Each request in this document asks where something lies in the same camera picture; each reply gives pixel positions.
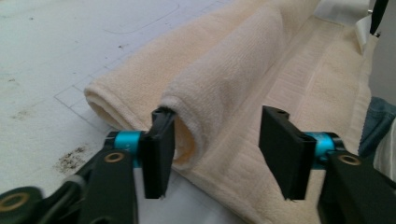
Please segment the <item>white surface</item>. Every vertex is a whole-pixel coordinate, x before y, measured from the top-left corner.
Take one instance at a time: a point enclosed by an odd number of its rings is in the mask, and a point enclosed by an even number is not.
[[[314,15],[326,21],[355,25],[367,16],[370,0],[321,0]]]
[[[87,161],[111,128],[85,102],[84,87],[150,39],[231,0],[0,1],[0,193],[37,186],[51,194]],[[167,197],[145,200],[141,223],[244,223],[172,173]]]

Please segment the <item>rolled towel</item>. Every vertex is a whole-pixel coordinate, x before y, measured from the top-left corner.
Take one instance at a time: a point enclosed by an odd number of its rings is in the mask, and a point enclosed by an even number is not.
[[[317,2],[235,1],[96,79],[87,101],[121,129],[145,130],[150,111],[172,108],[174,165],[192,183],[247,222],[318,223],[323,173],[312,174],[306,201],[285,202],[257,147],[262,104],[303,131],[359,145],[376,39],[360,55],[353,28],[310,17]]]

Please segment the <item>dark stain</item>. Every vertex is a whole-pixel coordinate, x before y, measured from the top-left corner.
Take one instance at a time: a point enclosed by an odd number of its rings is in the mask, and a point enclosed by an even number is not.
[[[85,164],[82,158],[87,150],[87,146],[75,148],[73,151],[64,154],[54,167],[64,175],[72,175],[78,168]]]
[[[31,116],[32,116],[32,112],[27,109],[24,109],[24,110],[18,112],[17,115],[11,116],[11,118],[23,121],[23,120],[28,119]]]

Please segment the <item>towel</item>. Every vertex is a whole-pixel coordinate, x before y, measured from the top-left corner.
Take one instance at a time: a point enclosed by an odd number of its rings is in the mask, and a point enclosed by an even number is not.
[[[376,38],[361,55],[353,27],[311,16],[317,3],[235,1],[97,78],[87,101],[120,129],[145,130],[150,111],[172,108],[174,168],[193,184],[249,223],[318,223],[323,172],[311,175],[305,201],[285,202],[258,149],[261,107],[271,105],[357,152]]]

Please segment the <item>black cable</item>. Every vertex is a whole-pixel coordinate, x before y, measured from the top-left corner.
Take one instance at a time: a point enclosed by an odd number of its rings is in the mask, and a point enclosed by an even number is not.
[[[382,21],[382,17],[384,16],[385,9],[387,8],[388,0],[376,0],[373,8],[372,14],[372,25],[370,28],[370,34],[374,35],[376,30],[378,29],[379,23]]]

